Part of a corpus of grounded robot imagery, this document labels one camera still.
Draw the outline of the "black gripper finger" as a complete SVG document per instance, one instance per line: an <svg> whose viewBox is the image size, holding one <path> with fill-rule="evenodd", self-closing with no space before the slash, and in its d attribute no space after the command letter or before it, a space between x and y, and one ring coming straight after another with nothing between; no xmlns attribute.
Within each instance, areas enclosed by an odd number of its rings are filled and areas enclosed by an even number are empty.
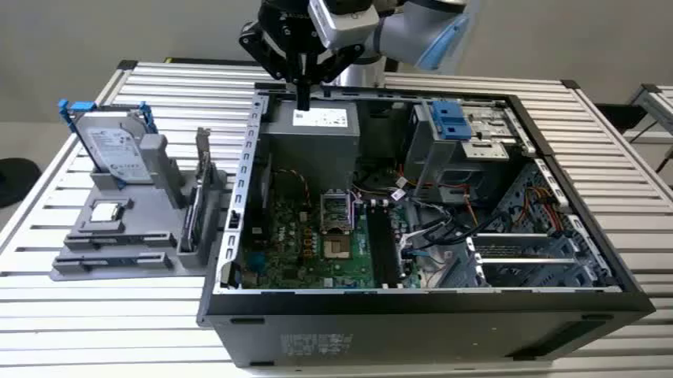
<svg viewBox="0 0 673 378"><path fill-rule="evenodd" d="M283 79L294 85L297 109L303 109L303 75L301 72L299 55L290 53L283 57L266 42L265 30L259 23L245 24L239 44L249 55L265 68L267 73L277 79Z"/></svg>
<svg viewBox="0 0 673 378"><path fill-rule="evenodd" d="M331 82L343 70L357 61L363 54L363 44L355 44L337 49L337 52L318 63L319 55L310 53L306 56L305 73L302 75L302 110L310 110L311 87L323 82Z"/></svg>

